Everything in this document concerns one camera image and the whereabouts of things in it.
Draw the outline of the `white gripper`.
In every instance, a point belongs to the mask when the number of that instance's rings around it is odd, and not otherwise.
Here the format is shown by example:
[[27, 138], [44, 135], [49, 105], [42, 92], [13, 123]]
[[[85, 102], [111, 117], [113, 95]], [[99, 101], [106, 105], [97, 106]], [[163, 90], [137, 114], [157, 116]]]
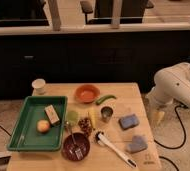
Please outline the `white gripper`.
[[160, 93], [155, 87], [153, 87], [146, 95], [146, 98], [149, 101], [150, 113], [152, 114], [152, 124], [157, 126], [165, 115], [164, 111], [160, 111], [160, 109], [164, 107], [164, 102], [160, 98]]

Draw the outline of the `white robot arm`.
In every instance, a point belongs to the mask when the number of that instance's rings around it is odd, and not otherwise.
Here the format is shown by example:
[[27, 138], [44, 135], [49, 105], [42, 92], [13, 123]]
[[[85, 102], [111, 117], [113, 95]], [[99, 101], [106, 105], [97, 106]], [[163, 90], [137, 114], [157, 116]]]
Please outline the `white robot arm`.
[[190, 63], [163, 68], [154, 75], [155, 86], [146, 95], [150, 104], [149, 122], [156, 126], [163, 118], [163, 107], [176, 99], [190, 109]]

